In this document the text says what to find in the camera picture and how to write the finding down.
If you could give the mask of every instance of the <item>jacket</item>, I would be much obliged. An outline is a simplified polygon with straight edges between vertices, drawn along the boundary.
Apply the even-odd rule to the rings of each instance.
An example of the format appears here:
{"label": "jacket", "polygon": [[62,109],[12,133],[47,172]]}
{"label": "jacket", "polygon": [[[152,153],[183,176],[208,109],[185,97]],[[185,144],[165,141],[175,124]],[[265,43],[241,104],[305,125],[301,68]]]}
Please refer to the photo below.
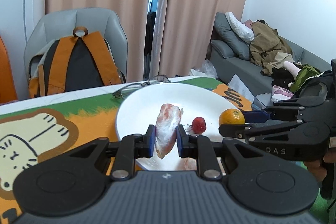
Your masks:
{"label": "jacket", "polygon": [[282,37],[278,36],[276,29],[272,29],[261,22],[254,22],[252,29],[254,39],[250,45],[252,55],[250,62],[263,67],[263,74],[270,76],[273,68],[270,63],[275,61],[277,53],[286,52],[292,54],[292,49]]}

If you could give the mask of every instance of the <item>sofa cushion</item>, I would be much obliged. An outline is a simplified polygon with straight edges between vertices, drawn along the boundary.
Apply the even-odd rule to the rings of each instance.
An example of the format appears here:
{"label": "sofa cushion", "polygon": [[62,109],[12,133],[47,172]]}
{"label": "sofa cushion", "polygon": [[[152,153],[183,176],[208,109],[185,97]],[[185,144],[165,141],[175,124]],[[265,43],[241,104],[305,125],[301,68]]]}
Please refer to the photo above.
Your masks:
{"label": "sofa cushion", "polygon": [[234,57],[235,53],[228,44],[221,40],[211,40],[211,45],[223,58]]}
{"label": "sofa cushion", "polygon": [[326,70],[331,70],[331,63],[328,63],[327,61],[307,50],[304,51],[301,63],[302,65],[309,64],[310,66],[313,66],[314,68],[317,68],[322,72]]}
{"label": "sofa cushion", "polygon": [[305,54],[305,49],[291,42],[290,40],[285,39],[284,37],[281,37],[281,38],[289,45],[289,47],[291,47],[292,52],[293,52],[292,57],[293,57],[294,62],[301,62]]}
{"label": "sofa cushion", "polygon": [[249,60],[250,51],[248,45],[231,29],[225,14],[217,13],[214,28],[219,36],[226,42],[240,59]]}
{"label": "sofa cushion", "polygon": [[260,73],[261,67],[236,57],[223,58],[216,50],[211,52],[211,63],[217,71],[218,78],[228,83],[236,74],[247,86],[253,96],[272,92],[273,79]]}

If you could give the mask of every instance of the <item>screw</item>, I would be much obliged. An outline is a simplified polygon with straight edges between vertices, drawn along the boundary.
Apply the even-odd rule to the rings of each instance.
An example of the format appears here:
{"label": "screw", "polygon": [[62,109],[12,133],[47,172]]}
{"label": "screw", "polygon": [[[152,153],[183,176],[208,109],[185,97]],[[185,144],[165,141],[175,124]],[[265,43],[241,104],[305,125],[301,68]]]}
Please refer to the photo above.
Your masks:
{"label": "screw", "polygon": [[116,179],[124,179],[128,177],[129,173],[126,170],[120,169],[120,170],[115,170],[112,173],[112,176]]}
{"label": "screw", "polygon": [[204,171],[204,176],[208,179],[216,179],[221,175],[221,173],[217,170],[209,169]]}

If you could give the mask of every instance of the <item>gray pillow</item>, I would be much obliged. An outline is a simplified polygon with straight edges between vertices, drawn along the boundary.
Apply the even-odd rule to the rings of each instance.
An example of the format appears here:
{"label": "gray pillow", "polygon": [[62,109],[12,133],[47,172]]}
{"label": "gray pillow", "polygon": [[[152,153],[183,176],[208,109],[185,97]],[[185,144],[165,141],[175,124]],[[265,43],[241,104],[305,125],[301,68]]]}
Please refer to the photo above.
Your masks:
{"label": "gray pillow", "polygon": [[223,41],[230,46],[240,59],[250,60],[248,45],[231,29],[225,14],[216,14],[214,28]]}
{"label": "gray pillow", "polygon": [[222,40],[211,40],[211,45],[216,49],[216,51],[223,57],[229,58],[234,57],[235,54],[232,49]]}

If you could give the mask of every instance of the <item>white pillow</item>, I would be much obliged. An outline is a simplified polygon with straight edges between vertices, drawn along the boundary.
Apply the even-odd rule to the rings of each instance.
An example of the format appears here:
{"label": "white pillow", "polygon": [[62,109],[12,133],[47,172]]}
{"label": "white pillow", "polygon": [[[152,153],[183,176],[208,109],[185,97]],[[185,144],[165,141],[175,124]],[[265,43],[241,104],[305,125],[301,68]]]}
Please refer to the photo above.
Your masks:
{"label": "white pillow", "polygon": [[232,12],[225,13],[225,17],[230,24],[232,30],[247,44],[251,44],[252,40],[254,39],[253,31],[241,23]]}

